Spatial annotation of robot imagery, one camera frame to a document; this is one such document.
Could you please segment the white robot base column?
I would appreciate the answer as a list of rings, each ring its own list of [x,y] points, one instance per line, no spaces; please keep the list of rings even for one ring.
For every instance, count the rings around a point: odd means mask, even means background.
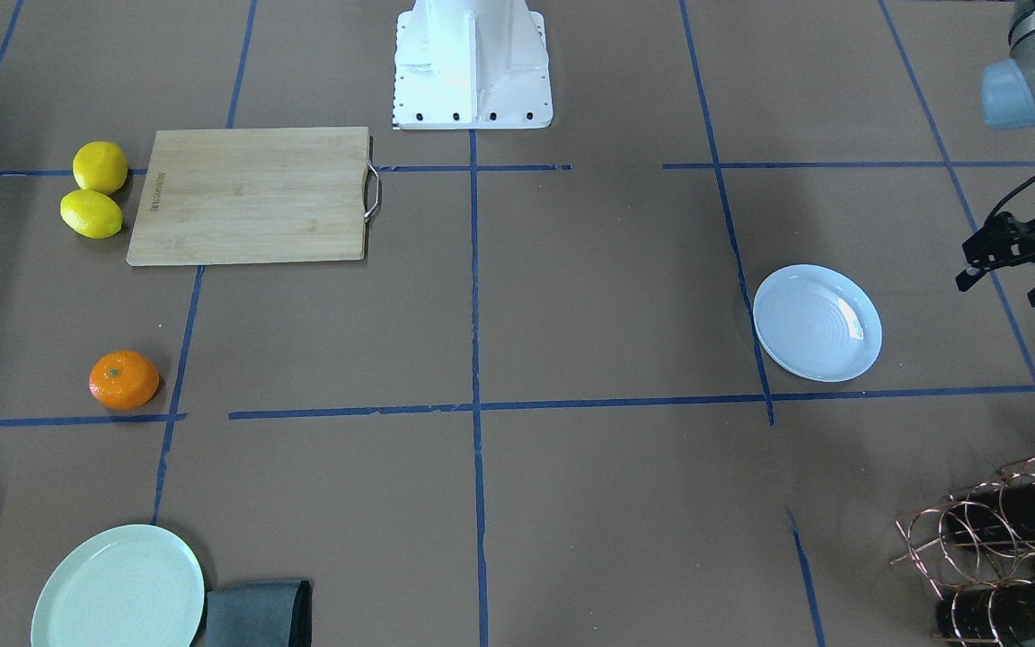
[[[416,1],[395,22],[392,127],[545,129],[544,17],[526,1]]]

